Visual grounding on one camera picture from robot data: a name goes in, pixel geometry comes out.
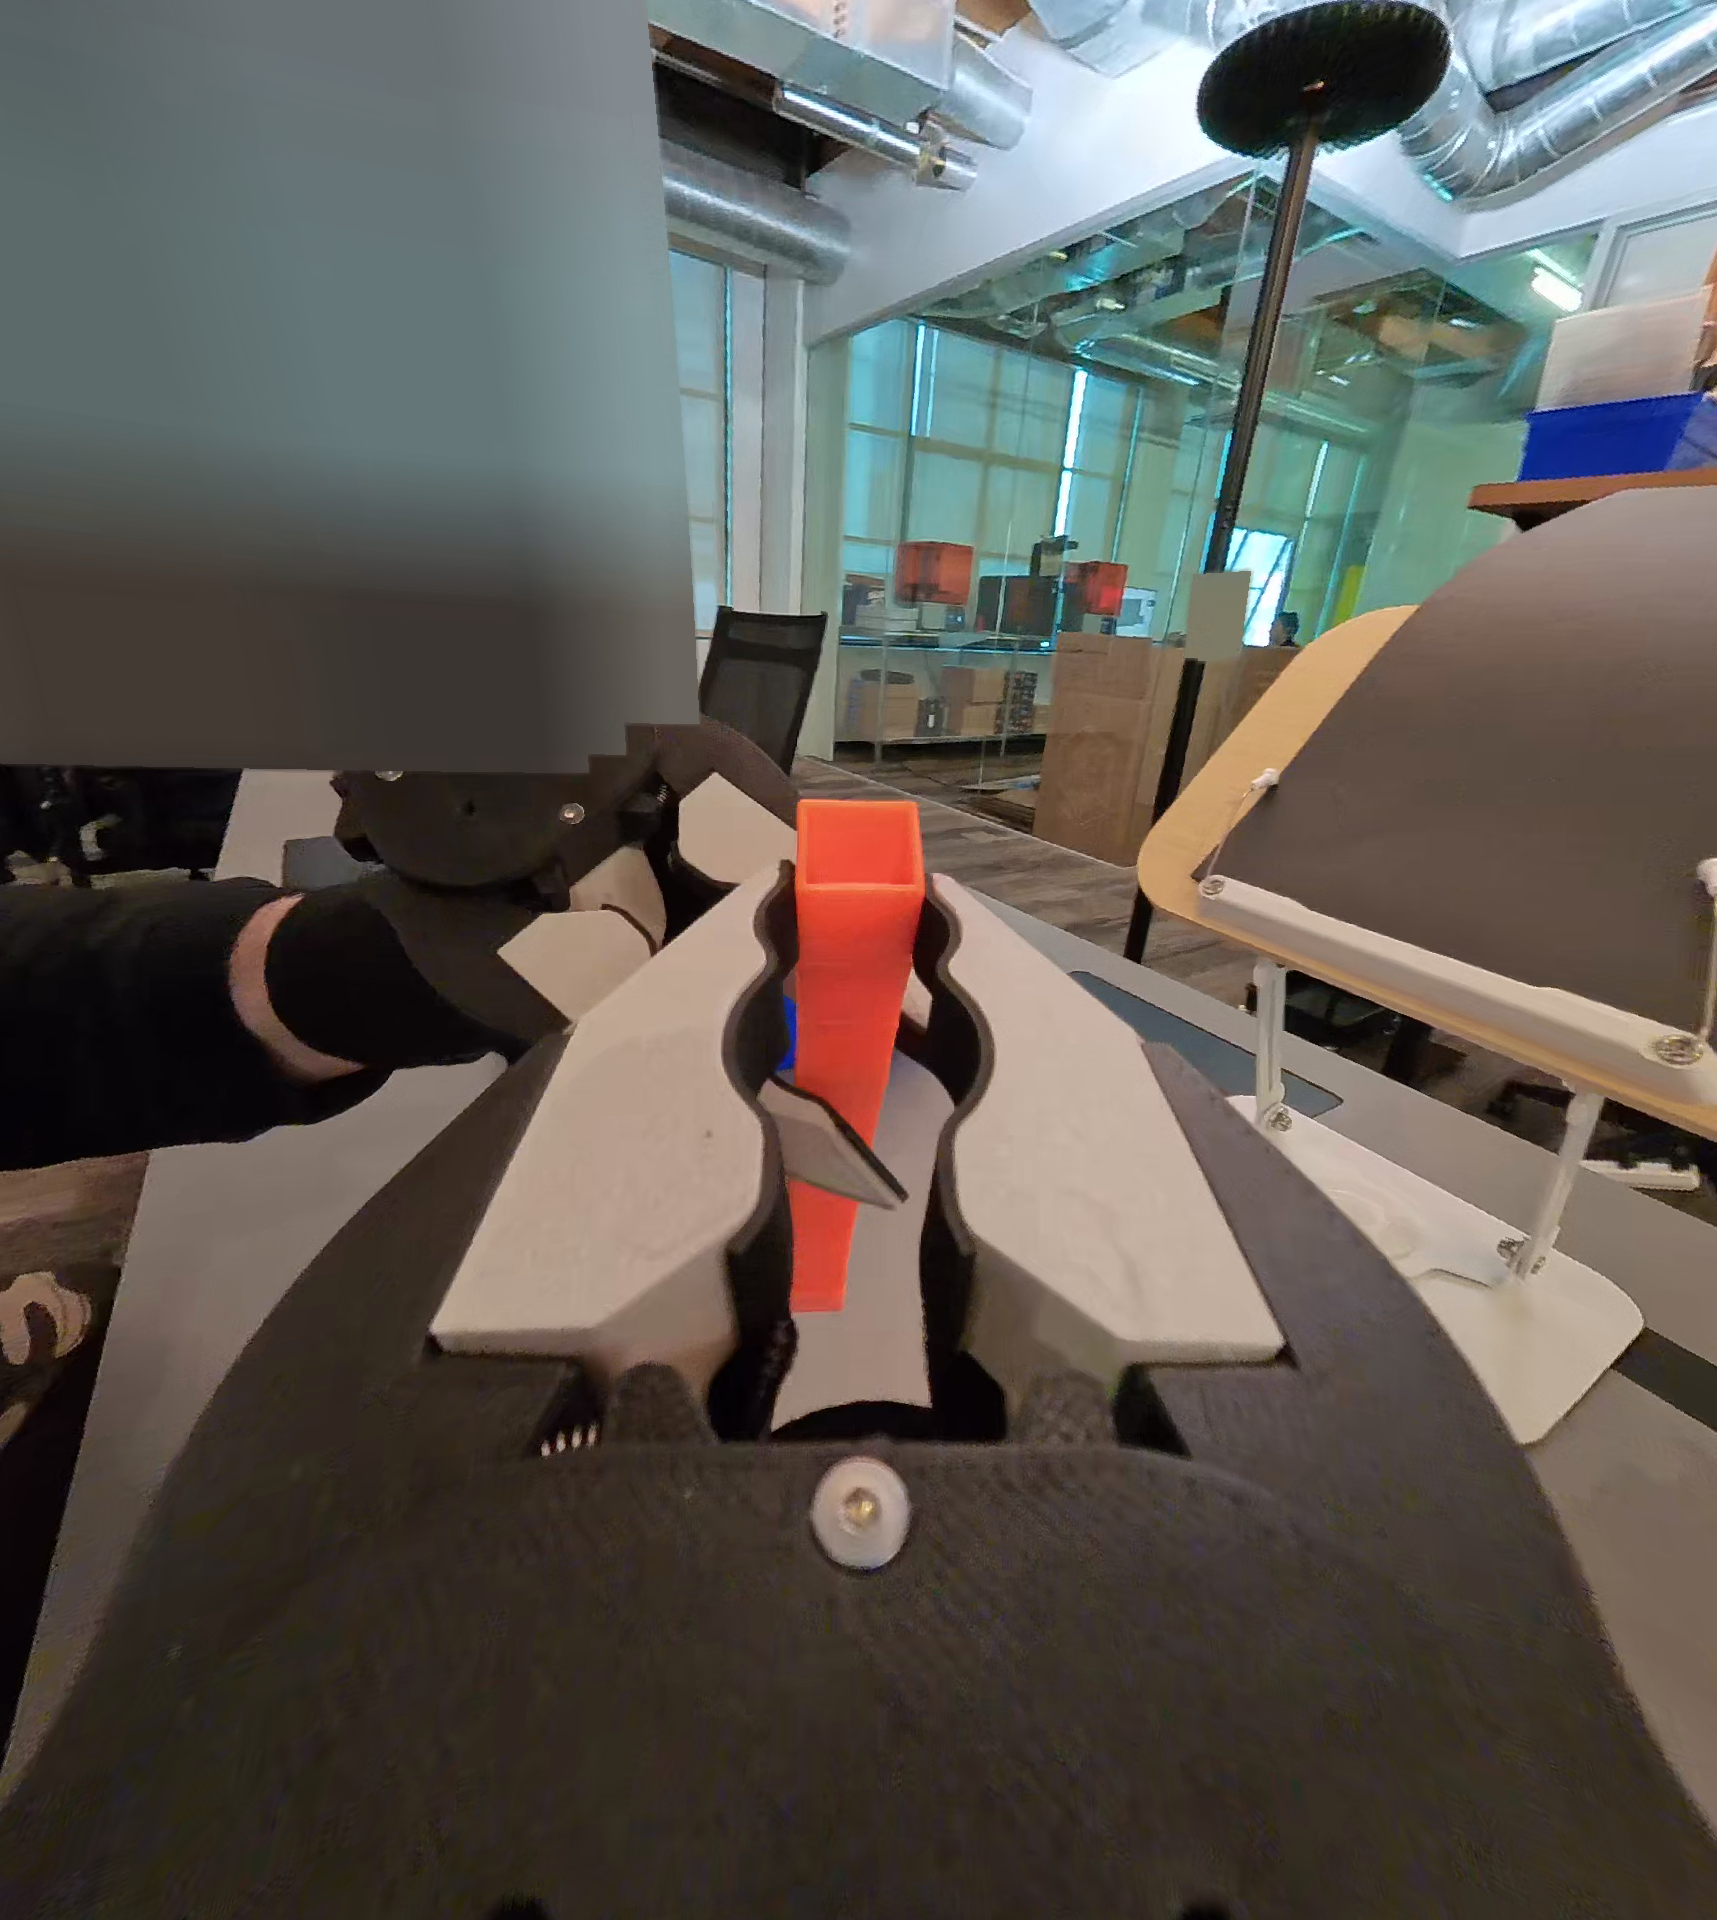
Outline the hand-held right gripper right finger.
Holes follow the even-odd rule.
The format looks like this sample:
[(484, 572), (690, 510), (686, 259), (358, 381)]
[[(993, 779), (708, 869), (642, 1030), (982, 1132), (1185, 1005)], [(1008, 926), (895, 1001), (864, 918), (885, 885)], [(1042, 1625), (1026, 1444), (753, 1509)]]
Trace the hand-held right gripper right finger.
[(955, 1099), (930, 1199), (962, 1269), (959, 1347), (1002, 1391), (1253, 1366), (1273, 1310), (1149, 1045), (966, 887), (927, 887), (933, 1072)]

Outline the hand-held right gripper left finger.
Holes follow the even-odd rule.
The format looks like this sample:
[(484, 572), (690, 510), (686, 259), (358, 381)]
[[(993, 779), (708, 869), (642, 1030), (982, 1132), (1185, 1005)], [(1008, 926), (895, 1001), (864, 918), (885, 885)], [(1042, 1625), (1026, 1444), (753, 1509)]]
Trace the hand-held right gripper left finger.
[(562, 1359), (607, 1385), (662, 1365), (708, 1391), (790, 1343), (790, 1219), (757, 1093), (790, 867), (765, 867), (592, 1007), (509, 1155), (430, 1337)]

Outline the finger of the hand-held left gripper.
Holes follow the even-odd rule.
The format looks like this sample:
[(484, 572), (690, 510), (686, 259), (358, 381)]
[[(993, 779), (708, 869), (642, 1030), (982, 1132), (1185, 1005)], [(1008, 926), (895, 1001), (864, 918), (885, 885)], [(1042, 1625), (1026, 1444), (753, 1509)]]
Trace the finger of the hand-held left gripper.
[(668, 907), (641, 847), (622, 847), (581, 876), (567, 907), (544, 911), (496, 951), (564, 1022), (581, 1021), (664, 947)]
[(774, 1074), (760, 1089), (760, 1107), (774, 1129), (782, 1175), (795, 1186), (866, 1209), (895, 1211), (907, 1203), (908, 1191), (820, 1095)]

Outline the person's left forearm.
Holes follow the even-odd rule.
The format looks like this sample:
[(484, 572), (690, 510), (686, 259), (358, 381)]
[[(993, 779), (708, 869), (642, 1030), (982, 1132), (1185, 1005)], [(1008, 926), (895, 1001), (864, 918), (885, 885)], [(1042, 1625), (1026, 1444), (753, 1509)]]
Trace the person's left forearm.
[(235, 1007), (232, 951), (285, 901), (257, 878), (0, 887), (0, 1173), (253, 1140), (377, 1093), (384, 1068), (295, 1078)]

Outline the person's left hand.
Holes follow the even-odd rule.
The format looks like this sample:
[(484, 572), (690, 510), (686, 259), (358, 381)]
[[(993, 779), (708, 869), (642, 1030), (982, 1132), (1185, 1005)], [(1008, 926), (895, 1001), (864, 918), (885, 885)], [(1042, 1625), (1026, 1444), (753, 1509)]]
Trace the person's left hand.
[(571, 1019), (499, 954), (509, 925), (478, 905), (362, 878), (277, 892), (239, 933), (231, 1007), (291, 1081), (515, 1063)]

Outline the black office chair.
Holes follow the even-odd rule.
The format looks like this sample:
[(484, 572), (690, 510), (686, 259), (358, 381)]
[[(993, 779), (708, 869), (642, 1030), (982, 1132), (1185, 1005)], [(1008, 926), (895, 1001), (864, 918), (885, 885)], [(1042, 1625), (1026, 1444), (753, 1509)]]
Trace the black office chair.
[(824, 634), (824, 612), (719, 606), (698, 676), (700, 715), (742, 734), (789, 772), (820, 670)]

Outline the white board stand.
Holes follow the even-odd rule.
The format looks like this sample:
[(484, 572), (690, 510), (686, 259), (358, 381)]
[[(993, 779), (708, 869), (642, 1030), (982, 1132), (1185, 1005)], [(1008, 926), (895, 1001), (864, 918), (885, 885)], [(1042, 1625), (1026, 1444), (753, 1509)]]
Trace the white board stand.
[[(1708, 905), (1708, 959), (1695, 1027), (1646, 1021), (1584, 997), (1474, 968), (1341, 922), (1207, 862), (1201, 918), (1259, 951), (1254, 1090), (1230, 1104), (1363, 1233), (1468, 1362), (1510, 1436), (1541, 1442), (1590, 1392), (1639, 1333), (1633, 1299), (1559, 1252), (1567, 1205), (1584, 1168), (1606, 1089), (1717, 1108), (1717, 859), (1695, 873)], [(1282, 959), (1310, 959), (1363, 985), (1418, 999), (1456, 1022), (1559, 1057), (1577, 1071), (1553, 1170), (1522, 1226), (1433, 1186), (1286, 1103)]]

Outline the large cardboard box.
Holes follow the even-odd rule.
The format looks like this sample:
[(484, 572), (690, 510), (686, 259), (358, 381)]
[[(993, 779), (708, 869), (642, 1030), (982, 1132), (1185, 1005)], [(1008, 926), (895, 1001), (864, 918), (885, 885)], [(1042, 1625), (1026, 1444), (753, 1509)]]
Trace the large cardboard box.
[(1132, 867), (1159, 819), (1159, 772), (1186, 652), (1144, 636), (1060, 641), (1032, 833)]

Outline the wooden board with black mat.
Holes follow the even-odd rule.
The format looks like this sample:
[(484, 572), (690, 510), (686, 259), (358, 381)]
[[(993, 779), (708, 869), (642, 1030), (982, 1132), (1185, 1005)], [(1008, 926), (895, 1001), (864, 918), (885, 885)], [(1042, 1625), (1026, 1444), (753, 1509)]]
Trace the wooden board with black mat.
[[(1692, 1029), (1717, 859), (1717, 490), (1623, 492), (1519, 535), (1414, 609), (1317, 638), (1137, 864), (1201, 918), (1207, 862), (1341, 922)], [(1569, 1083), (1548, 1051), (1286, 957)], [(1717, 1015), (1710, 1042), (1717, 1051)], [(1717, 1108), (1606, 1089), (1717, 1142)]]

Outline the wooden standing desk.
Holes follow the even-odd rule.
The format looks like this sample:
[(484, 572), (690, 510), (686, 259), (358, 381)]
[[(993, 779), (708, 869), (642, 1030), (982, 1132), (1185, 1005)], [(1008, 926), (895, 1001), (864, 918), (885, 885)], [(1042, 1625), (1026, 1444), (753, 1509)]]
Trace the wooden standing desk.
[(1620, 495), (1717, 490), (1717, 467), (1667, 473), (1553, 478), (1541, 483), (1482, 485), (1468, 495), (1468, 510), (1510, 523), (1531, 533), (1555, 519)]

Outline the small blue bin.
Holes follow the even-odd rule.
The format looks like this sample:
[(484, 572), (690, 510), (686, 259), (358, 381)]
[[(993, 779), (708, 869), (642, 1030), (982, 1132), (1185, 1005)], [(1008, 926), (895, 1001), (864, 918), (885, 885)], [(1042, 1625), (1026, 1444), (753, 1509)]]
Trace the small blue bin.
[(1537, 408), (1519, 483), (1717, 469), (1717, 394), (1681, 392)]

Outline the black round-top pole stand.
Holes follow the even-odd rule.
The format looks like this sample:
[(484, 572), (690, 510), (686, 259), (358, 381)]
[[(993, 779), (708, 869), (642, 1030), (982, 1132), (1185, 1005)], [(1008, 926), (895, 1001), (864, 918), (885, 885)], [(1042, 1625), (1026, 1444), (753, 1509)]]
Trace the black round-top pole stand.
[(1320, 147), (1350, 148), (1407, 123), (1439, 89), (1447, 20), (1426, 4), (1214, 4), (1196, 113), (1207, 139), (1248, 160), (1282, 157), (1254, 318), (1237, 386), (1214, 510), (1186, 611), (1183, 670), (1155, 790), (1155, 819), (1176, 801), (1207, 667), (1234, 661), (1248, 576), (1229, 567), (1260, 408), (1273, 368), (1309, 182)]

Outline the silver ventilation duct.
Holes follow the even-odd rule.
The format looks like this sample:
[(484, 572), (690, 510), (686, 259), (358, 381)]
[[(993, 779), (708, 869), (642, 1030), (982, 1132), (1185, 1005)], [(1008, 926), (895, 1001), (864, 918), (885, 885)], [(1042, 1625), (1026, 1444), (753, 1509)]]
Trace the silver ventilation duct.
[(978, 153), (1008, 153), (1032, 91), (953, 3), (651, 3), (656, 60), (737, 85), (790, 127), (965, 193)]
[(844, 275), (851, 225), (831, 204), (678, 142), (660, 142), (668, 235), (748, 270), (826, 287)]

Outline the silver bent duct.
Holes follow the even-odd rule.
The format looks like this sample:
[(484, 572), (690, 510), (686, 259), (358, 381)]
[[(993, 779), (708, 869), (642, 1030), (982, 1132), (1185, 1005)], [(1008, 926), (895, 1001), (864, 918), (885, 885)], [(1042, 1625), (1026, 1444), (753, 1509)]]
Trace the silver bent duct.
[(1399, 128), (1447, 202), (1524, 188), (1717, 72), (1717, 3), (1466, 3), (1447, 27), (1447, 72)]

